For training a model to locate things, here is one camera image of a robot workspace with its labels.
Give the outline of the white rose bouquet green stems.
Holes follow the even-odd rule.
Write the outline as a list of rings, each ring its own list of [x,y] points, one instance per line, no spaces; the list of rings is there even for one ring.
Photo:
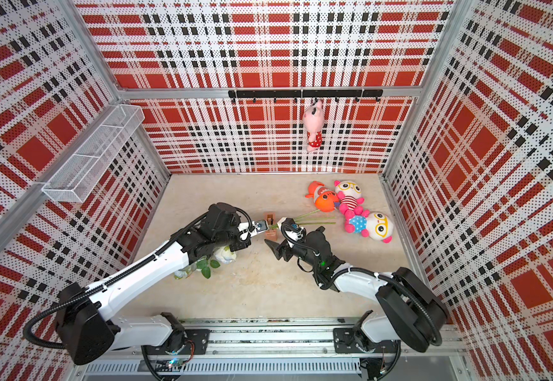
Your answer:
[[[198,222],[205,214],[195,219],[194,222]],[[174,233],[171,236],[171,239],[173,241],[176,241],[176,243],[178,243],[179,245],[181,245],[181,235],[184,234],[184,230],[192,227],[192,224],[194,222],[191,222],[190,224],[188,224],[188,226],[176,231],[176,233]],[[184,277],[187,277],[193,270],[196,270],[196,271],[200,271],[205,278],[209,279],[211,277],[213,270],[215,270],[216,268],[219,268],[223,264],[228,264],[235,260],[236,260],[236,252],[230,251],[230,249],[227,246],[220,247],[215,249],[214,252],[208,258],[202,258],[200,260],[197,260],[197,262],[188,261],[188,265],[184,269],[176,271],[176,277],[179,279],[182,279]]]

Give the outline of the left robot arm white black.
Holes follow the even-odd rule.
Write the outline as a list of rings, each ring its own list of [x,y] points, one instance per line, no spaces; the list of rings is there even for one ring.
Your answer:
[[[236,252],[249,247],[252,237],[267,228],[266,222],[254,222],[240,208],[213,204],[140,261],[86,287],[69,285],[59,293],[57,305],[27,322],[23,336],[43,348],[64,349],[76,365],[136,346],[178,350],[187,338],[172,314],[125,317],[121,310],[165,277],[209,260],[216,249]]]

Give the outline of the orange tape dispenser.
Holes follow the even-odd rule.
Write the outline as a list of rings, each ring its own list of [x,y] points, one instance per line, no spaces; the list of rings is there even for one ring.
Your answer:
[[[276,241],[278,238],[278,225],[275,222],[275,214],[273,212],[267,212],[265,219],[268,225],[268,231],[265,233],[265,237],[270,241]]]

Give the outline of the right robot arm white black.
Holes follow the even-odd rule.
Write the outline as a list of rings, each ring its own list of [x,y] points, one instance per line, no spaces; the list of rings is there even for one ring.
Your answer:
[[[287,219],[280,230],[283,241],[265,240],[276,259],[295,258],[309,265],[303,271],[322,291],[354,294],[379,304],[381,314],[368,311],[355,325],[353,340],[361,351],[387,340],[400,340],[417,352],[442,345],[441,329],[449,311],[409,268],[377,272],[353,266],[333,254],[322,226],[308,232]]]

